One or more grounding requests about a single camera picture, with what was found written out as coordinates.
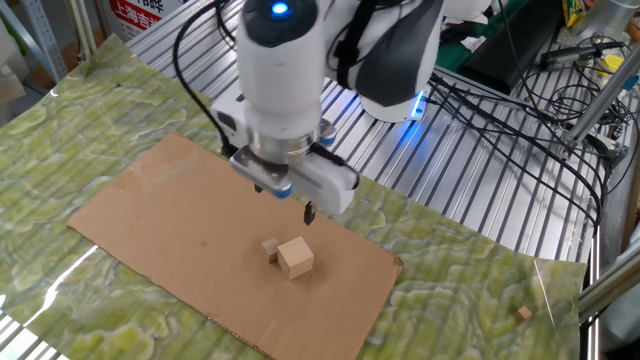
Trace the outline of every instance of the brown cardboard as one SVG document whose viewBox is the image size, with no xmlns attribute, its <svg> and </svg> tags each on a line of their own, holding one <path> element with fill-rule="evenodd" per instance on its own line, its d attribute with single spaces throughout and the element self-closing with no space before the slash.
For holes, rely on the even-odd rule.
<svg viewBox="0 0 640 360">
<path fill-rule="evenodd" d="M 304 225 L 303 211 L 169 134 L 68 225 L 273 358 L 353 359 L 402 263 L 324 216 Z M 289 281 L 261 244 L 299 236 L 315 262 Z"/>
</svg>

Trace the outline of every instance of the metal grid table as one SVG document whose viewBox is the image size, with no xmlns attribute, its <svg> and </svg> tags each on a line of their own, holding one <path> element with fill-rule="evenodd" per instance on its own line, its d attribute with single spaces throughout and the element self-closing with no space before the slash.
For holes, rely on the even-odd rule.
<svg viewBox="0 0 640 360">
<path fill-rule="evenodd" d="M 128 45 L 150 66 L 175 77 L 171 62 L 175 36 L 184 21 L 204 4 L 205 1 L 192 1 L 184 5 Z M 241 4 L 241 1 L 231 3 L 224 14 L 232 32 L 238 24 Z M 221 39 L 213 17 L 201 18 L 187 33 L 180 65 L 192 88 L 213 99 L 238 80 L 236 54 Z M 575 81 L 576 76 L 570 70 L 549 73 L 533 77 L 531 85 L 535 92 L 549 96 L 560 86 Z M 471 86 L 463 79 L 455 82 L 458 86 Z M 431 94 L 432 101 L 439 100 L 429 88 L 425 94 Z M 480 101 L 480 105 L 528 134 L 551 139 L 540 122 L 525 117 L 514 107 L 486 100 Z M 453 119 L 442 106 L 429 105 L 419 121 L 385 123 L 365 113 L 356 94 L 333 81 L 325 82 L 322 106 L 324 118 L 338 129 L 331 150 L 363 175 L 522 253 L 587 261 L 594 229 L 584 214 L 506 162 L 474 130 Z M 494 128 L 471 110 L 459 109 L 472 116 L 476 126 Z M 624 138 L 628 143 L 630 131 L 627 132 Z M 568 189 L 567 195 L 585 207 L 589 205 L 584 186 L 542 152 L 532 150 L 522 140 L 490 137 L 512 159 L 555 189 Z M 585 155 L 586 162 L 599 166 L 597 155 Z M 574 156 L 570 164 L 595 183 L 595 173 L 583 161 Z M 594 210 L 593 206 L 589 208 L 591 212 Z"/>
</svg>

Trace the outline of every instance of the wooden cube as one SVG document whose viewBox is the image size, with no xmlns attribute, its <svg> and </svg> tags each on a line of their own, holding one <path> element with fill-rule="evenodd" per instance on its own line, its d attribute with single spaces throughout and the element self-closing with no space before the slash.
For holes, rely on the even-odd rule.
<svg viewBox="0 0 640 360">
<path fill-rule="evenodd" d="M 280 242 L 276 238 L 271 238 L 262 243 L 262 248 L 267 253 L 270 263 L 278 260 L 278 245 L 280 245 Z"/>
<path fill-rule="evenodd" d="M 302 237 L 278 246 L 278 264 L 289 280 L 313 268 L 313 253 Z"/>
<path fill-rule="evenodd" d="M 531 317 L 531 315 L 531 311 L 529 311 L 529 308 L 527 308 L 526 306 L 521 307 L 520 309 L 518 309 L 518 311 L 516 311 L 515 314 L 513 314 L 518 322 L 527 320 Z"/>
</svg>

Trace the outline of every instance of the metal rod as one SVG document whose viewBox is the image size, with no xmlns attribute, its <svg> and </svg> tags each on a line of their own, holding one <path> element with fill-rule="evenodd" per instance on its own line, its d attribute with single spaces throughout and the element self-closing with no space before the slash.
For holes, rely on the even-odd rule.
<svg viewBox="0 0 640 360">
<path fill-rule="evenodd" d="M 580 294 L 580 320 L 588 319 L 640 282 L 640 246 L 612 265 L 605 274 Z"/>
<path fill-rule="evenodd" d="M 111 35 L 111 30 L 107 22 L 107 15 L 104 13 L 104 8 L 102 7 L 102 1 L 93 0 L 93 6 L 96 8 L 96 13 L 98 13 L 98 23 L 100 24 L 100 31 L 102 32 L 102 40 L 107 40 L 109 35 Z"/>
<path fill-rule="evenodd" d="M 638 72 L 640 66 L 640 46 L 636 46 L 631 54 L 622 63 L 622 66 L 611 75 L 611 79 L 604 86 L 600 94 L 589 105 L 582 117 L 576 122 L 576 125 L 566 135 L 570 145 L 578 145 L 584 140 L 585 136 L 598 123 L 605 111 L 613 104 L 614 100 L 622 91 L 622 85 L 630 77 Z"/>
<path fill-rule="evenodd" d="M 22 26 L 22 23 L 13 13 L 13 10 L 7 5 L 5 0 L 0 0 L 0 14 L 7 19 L 7 22 L 16 30 L 18 35 L 22 41 L 24 41 L 25 45 L 29 48 L 31 53 L 36 57 L 38 62 L 42 65 L 42 67 L 49 73 L 52 79 L 56 78 L 56 71 L 54 69 L 53 63 L 49 60 L 49 58 L 45 55 L 45 53 L 40 49 L 40 46 L 36 43 L 36 41 L 31 37 L 27 29 Z"/>
</svg>

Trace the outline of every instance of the yellow object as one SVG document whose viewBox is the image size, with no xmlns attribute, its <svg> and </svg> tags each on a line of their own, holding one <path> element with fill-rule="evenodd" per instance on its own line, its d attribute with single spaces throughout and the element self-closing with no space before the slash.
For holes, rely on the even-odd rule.
<svg viewBox="0 0 640 360">
<path fill-rule="evenodd" d="M 623 61 L 623 58 L 615 55 L 607 55 L 604 57 L 604 64 L 613 72 L 618 71 Z"/>
<path fill-rule="evenodd" d="M 610 73 L 614 73 L 618 71 L 623 61 L 624 59 L 619 56 L 615 56 L 615 55 L 605 56 L 604 60 L 602 60 L 602 63 L 598 64 L 599 65 L 598 67 L 602 68 L 602 70 L 598 71 L 598 75 L 601 78 L 605 78 L 605 79 L 609 78 L 609 76 L 611 75 Z"/>
<path fill-rule="evenodd" d="M 562 0 L 562 9 L 564 10 L 564 21 L 567 27 L 571 27 L 586 13 L 582 0 Z"/>
</svg>

